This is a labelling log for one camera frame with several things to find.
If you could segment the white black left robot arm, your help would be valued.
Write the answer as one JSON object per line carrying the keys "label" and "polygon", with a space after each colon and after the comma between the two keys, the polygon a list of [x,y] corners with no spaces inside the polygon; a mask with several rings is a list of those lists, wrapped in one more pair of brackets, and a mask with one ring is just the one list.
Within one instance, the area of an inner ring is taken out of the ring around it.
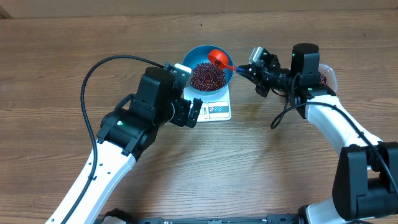
{"label": "white black left robot arm", "polygon": [[202,101],[182,98],[191,78],[191,68],[178,63],[146,68],[137,92],[102,119],[96,149],[48,223],[94,223],[112,191],[154,143],[161,126],[196,125]]}

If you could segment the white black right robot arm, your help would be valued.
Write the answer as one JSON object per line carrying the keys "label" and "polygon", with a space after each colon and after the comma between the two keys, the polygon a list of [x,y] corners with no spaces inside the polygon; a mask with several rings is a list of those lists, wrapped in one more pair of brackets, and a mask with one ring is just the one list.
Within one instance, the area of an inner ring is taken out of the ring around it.
{"label": "white black right robot arm", "polygon": [[322,80],[320,53],[315,44],[292,48],[290,68],[282,68],[276,55],[256,47],[246,65],[236,73],[256,86],[257,94],[284,92],[284,115],[297,110],[327,138],[339,157],[332,196],[302,206],[288,223],[367,223],[370,218],[397,214],[397,142],[384,142],[362,127]]}

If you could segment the red measuring scoop blue handle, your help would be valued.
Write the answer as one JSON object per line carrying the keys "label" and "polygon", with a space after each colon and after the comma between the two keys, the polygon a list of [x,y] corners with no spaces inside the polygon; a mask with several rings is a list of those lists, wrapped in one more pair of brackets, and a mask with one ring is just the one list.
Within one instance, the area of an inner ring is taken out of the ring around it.
{"label": "red measuring scoop blue handle", "polygon": [[221,66],[218,67],[219,69],[228,69],[237,72],[238,68],[229,65],[229,58],[228,56],[221,50],[213,49],[208,54],[208,60],[215,65],[215,60],[219,60],[221,62]]}

